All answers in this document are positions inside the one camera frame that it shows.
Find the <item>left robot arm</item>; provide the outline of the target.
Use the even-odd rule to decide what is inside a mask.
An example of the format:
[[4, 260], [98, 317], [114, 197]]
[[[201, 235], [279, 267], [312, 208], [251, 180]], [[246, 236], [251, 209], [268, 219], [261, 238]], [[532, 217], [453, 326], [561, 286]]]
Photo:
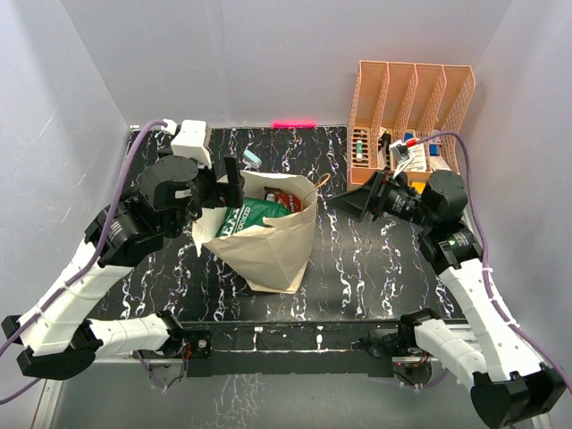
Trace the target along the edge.
[[147, 167], [116, 205], [89, 224], [72, 261], [27, 313], [1, 323], [23, 347], [17, 357], [27, 377], [62, 381], [96, 359], [149, 350], [176, 357], [189, 347], [184, 328], [169, 311], [127, 320], [99, 321], [89, 313], [148, 255], [160, 250], [207, 210], [237, 208], [244, 179], [236, 157], [224, 158], [225, 181], [193, 158], [168, 155]]

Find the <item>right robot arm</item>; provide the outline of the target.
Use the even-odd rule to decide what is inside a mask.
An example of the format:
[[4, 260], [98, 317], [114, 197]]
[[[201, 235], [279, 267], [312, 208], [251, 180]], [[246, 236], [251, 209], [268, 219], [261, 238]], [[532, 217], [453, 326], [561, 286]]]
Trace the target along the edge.
[[563, 376], [548, 366], [498, 312], [489, 270], [475, 235], [462, 221], [468, 197], [462, 178], [450, 171], [430, 174], [422, 192], [404, 173], [376, 172], [358, 189], [329, 204], [355, 221], [365, 215], [394, 215], [420, 227], [417, 242], [425, 260], [452, 293], [476, 345], [469, 345], [429, 308], [403, 315], [394, 334], [370, 336], [366, 346], [380, 351], [437, 358], [464, 385], [477, 415], [502, 428], [548, 413], [566, 389]]

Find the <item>brown paper bag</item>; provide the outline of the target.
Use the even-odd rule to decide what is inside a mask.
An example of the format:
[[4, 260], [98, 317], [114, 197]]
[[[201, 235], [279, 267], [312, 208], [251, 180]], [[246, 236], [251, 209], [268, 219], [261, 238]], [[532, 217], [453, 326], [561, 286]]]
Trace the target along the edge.
[[312, 182], [303, 175], [241, 173], [244, 195], [257, 198], [265, 187], [281, 189], [300, 199], [302, 210], [280, 218], [265, 218], [261, 226], [243, 228], [228, 237], [216, 233], [224, 208], [205, 209], [192, 224], [197, 254], [206, 248], [245, 279], [254, 291], [294, 294], [299, 289], [312, 252], [317, 217], [317, 190], [324, 177]]

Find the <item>green chips bag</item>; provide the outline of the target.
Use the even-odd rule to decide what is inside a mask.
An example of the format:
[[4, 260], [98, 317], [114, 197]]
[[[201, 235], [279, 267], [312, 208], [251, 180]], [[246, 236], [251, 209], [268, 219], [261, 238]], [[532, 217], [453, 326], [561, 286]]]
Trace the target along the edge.
[[228, 237], [252, 226], [265, 227], [265, 218], [281, 218], [291, 211], [274, 201], [244, 198], [240, 208], [228, 208], [216, 237]]

